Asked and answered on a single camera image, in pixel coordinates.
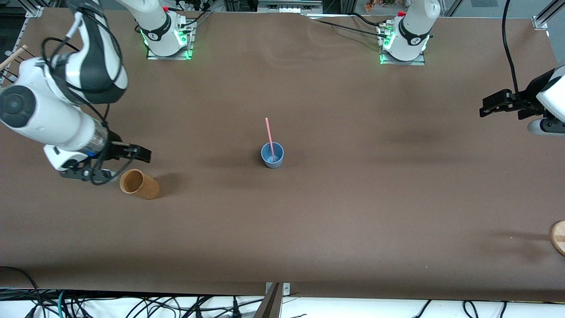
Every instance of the blue cup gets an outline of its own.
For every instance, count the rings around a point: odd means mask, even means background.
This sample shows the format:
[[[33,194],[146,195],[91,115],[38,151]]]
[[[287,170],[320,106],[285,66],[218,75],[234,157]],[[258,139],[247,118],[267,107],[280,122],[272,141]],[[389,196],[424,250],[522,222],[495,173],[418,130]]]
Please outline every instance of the blue cup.
[[[261,148],[261,158],[269,168],[277,169],[283,162],[284,149],[279,143],[273,143],[273,150],[275,151],[274,158],[271,153],[271,144],[266,143],[263,148]]]

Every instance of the teal cable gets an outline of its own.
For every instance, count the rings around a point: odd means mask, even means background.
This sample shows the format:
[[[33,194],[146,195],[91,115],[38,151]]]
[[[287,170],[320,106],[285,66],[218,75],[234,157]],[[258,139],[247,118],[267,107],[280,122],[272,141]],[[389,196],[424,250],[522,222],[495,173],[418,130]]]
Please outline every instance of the teal cable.
[[[63,293],[65,291],[61,291],[61,293],[59,294],[59,301],[57,301],[57,310],[59,311],[59,318],[64,318],[63,317]]]

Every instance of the pink straw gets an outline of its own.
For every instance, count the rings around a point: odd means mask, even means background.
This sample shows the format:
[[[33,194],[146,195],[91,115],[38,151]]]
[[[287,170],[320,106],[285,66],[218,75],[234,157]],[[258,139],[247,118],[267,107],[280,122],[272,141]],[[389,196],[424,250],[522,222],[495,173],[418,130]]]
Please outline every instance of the pink straw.
[[[271,144],[271,154],[273,155],[273,162],[275,162],[275,149],[273,148],[273,138],[271,138],[271,128],[269,127],[269,119],[265,117],[265,123],[267,124],[267,133],[269,134],[269,143]]]

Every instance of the brown table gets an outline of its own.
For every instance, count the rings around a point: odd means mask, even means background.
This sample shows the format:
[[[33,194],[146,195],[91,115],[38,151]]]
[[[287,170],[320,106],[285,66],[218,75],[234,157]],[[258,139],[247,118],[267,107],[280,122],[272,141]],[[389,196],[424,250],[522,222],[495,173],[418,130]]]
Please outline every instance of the brown table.
[[[147,61],[131,15],[107,15],[130,79],[110,127],[153,151],[133,167],[164,197],[62,179],[41,144],[0,126],[2,264],[59,289],[565,296],[547,237],[565,218],[564,141],[515,113],[479,118],[511,88],[500,20],[438,19],[427,65],[405,67],[380,65],[371,36],[297,14],[213,14],[191,61]],[[71,19],[47,9],[22,43],[38,53]],[[508,21],[508,43],[522,88],[556,65],[530,20]],[[259,157],[265,116],[278,170]]]

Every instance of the wooden disc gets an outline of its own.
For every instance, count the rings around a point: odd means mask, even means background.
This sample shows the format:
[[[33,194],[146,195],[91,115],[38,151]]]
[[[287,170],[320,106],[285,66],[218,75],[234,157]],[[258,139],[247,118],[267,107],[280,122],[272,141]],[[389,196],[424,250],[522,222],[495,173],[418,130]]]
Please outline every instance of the wooden disc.
[[[565,256],[565,221],[554,223],[549,230],[549,237],[553,247]]]

